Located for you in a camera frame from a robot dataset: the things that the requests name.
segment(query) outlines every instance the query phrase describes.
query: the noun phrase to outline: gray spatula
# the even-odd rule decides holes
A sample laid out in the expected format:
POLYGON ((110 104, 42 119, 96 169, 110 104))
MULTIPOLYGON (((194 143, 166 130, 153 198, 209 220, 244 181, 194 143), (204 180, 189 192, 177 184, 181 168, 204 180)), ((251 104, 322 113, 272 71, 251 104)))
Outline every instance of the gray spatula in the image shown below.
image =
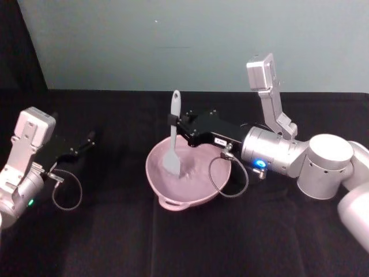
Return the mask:
MULTIPOLYGON (((174 91, 172 96, 171 114, 180 116, 180 92, 174 91)), ((164 168, 179 177, 180 174, 180 159, 175 152, 175 142, 177 137, 177 127, 171 126, 171 145, 168 152, 164 155, 164 168)))

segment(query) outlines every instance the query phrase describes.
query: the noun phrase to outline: black tablecloth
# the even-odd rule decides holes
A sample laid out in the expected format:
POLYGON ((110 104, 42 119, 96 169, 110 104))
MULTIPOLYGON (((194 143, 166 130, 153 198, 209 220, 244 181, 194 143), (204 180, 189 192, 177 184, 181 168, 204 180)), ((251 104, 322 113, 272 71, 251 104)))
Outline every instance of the black tablecloth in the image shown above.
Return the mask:
MULTIPOLYGON (((19 112, 59 113, 55 134, 101 134, 95 149, 67 166, 84 188, 63 212, 36 199, 2 234, 0 276, 369 276, 369 254, 341 224, 337 204, 306 199, 296 181, 268 172, 237 199, 220 196, 183 212, 162 209, 145 175, 152 147, 169 135, 171 92, 0 93, 0 160, 19 112)), ((369 96, 282 93, 298 140, 331 133, 369 146, 369 96)), ((216 108, 234 124, 263 123, 255 93, 182 92, 182 111, 216 108)), ((236 191, 235 167, 226 187, 236 191)))

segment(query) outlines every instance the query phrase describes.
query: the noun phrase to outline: light blue wall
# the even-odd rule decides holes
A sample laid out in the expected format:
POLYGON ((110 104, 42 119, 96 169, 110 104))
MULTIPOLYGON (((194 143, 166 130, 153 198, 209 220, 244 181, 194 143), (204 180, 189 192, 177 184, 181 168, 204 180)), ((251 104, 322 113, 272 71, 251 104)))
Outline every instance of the light blue wall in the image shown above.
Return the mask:
POLYGON ((368 0, 18 0, 49 88, 369 92, 368 0))

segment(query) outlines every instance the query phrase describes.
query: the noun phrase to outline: bowl handle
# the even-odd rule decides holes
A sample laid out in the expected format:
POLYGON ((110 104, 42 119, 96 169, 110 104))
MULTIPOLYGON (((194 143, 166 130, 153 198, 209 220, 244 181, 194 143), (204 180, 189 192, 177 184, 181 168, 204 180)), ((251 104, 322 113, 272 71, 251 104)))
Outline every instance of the bowl handle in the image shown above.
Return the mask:
POLYGON ((159 196, 159 204, 164 209, 173 212, 183 211, 184 209, 187 209, 190 206, 190 204, 187 202, 173 201, 162 196, 159 196))

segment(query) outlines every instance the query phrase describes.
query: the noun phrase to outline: blue led light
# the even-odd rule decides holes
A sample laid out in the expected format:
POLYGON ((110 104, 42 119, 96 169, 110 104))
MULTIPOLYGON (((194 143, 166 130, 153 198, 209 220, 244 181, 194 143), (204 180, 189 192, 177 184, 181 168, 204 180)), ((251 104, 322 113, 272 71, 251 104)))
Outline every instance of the blue led light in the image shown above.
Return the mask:
POLYGON ((256 166, 258 166, 258 167, 260 167, 262 169, 264 167, 266 167, 266 163, 263 160, 256 160, 254 163, 255 163, 256 166))

